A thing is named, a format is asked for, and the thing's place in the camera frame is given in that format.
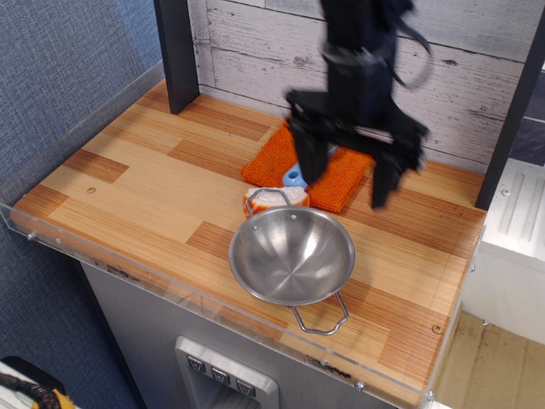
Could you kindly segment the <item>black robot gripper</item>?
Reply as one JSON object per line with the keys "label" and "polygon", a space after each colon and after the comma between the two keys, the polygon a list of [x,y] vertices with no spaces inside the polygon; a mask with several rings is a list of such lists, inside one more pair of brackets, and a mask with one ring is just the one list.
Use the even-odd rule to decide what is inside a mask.
{"label": "black robot gripper", "polygon": [[[291,107],[290,130],[302,178],[313,185],[329,163],[330,142],[340,136],[344,147],[368,153],[376,159],[371,207],[380,209],[398,188],[407,169],[422,161],[422,138],[427,128],[405,114],[392,98],[393,75],[389,66],[328,65],[328,90],[292,89],[286,94]],[[386,131],[393,143],[373,147],[357,127]]]}

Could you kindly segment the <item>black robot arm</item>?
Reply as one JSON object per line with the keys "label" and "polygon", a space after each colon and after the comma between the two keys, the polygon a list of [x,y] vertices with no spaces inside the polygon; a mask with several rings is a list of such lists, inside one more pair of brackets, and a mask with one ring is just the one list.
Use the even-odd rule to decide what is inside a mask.
{"label": "black robot arm", "polygon": [[411,1],[323,1],[325,91],[291,89],[288,120],[305,183],[325,173],[330,146],[369,154],[376,162],[371,205],[383,207],[407,170],[422,162],[428,129],[393,100],[398,33],[427,52],[427,39],[403,20]]}

